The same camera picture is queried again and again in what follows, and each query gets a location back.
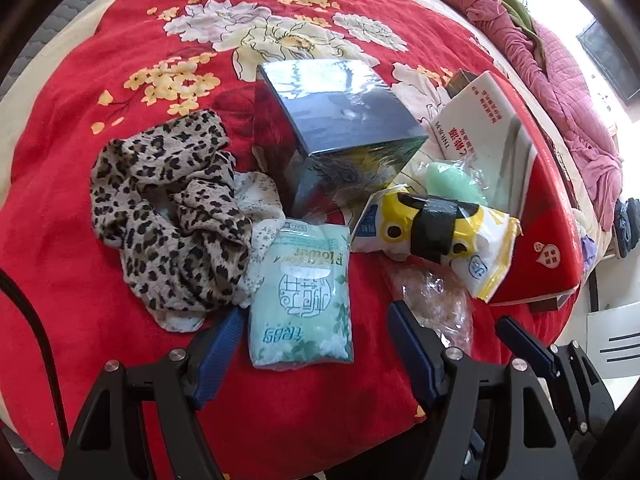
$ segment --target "metal bolt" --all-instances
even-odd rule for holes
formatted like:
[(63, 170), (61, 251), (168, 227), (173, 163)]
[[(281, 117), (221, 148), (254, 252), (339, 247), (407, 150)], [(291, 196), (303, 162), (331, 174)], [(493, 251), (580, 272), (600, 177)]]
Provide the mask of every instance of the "metal bolt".
[(462, 350), (457, 346), (450, 346), (444, 351), (445, 355), (452, 361), (460, 361), (462, 359)]
[(120, 368), (120, 361), (116, 361), (116, 359), (110, 359), (104, 364), (104, 370), (107, 372), (114, 372), (118, 368)]
[(169, 361), (182, 361), (187, 355), (184, 348), (175, 348), (169, 352)]
[(529, 368), (527, 362), (524, 359), (520, 359), (519, 357), (516, 357), (513, 361), (511, 361), (511, 366), (513, 366), (519, 372), (523, 372), (527, 368)]

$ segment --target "white and yellow package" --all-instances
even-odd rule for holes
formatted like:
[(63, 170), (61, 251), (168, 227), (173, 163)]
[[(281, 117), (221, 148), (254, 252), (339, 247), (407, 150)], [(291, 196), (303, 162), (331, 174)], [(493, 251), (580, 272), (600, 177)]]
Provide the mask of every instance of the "white and yellow package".
[(351, 251), (409, 254), (448, 265), (474, 298), (489, 301), (511, 267), (520, 221), (481, 205), (414, 195), (394, 186), (371, 195)]

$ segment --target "tissue box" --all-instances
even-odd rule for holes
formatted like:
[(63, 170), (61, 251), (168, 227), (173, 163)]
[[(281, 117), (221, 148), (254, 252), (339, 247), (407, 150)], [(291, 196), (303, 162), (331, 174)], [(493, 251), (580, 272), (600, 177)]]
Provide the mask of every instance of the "tissue box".
[(583, 264), (569, 198), (545, 137), (515, 89), (484, 72), (431, 126), (446, 159), (469, 156), (482, 171), (489, 207), (520, 219), (511, 269), (490, 303), (544, 300), (575, 290)]
[(258, 67), (254, 153), (276, 182), (289, 217), (366, 202), (426, 138), (389, 86), (359, 60)]

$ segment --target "leopard print cloth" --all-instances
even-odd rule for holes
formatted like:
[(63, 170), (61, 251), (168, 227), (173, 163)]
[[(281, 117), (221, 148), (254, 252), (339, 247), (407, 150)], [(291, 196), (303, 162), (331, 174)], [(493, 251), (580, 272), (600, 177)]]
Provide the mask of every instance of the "leopard print cloth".
[(229, 303), (249, 261), (252, 222), (227, 144), (220, 117), (202, 110), (112, 140), (92, 170), (94, 231), (120, 250), (125, 282), (167, 330), (196, 330)]

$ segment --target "green soap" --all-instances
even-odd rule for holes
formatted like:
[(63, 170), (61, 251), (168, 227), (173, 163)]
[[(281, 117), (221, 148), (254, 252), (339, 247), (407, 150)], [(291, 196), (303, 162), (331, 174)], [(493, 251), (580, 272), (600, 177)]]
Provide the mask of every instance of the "green soap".
[(424, 184), (430, 195), (488, 206), (479, 184), (455, 164), (431, 162), (427, 165)]

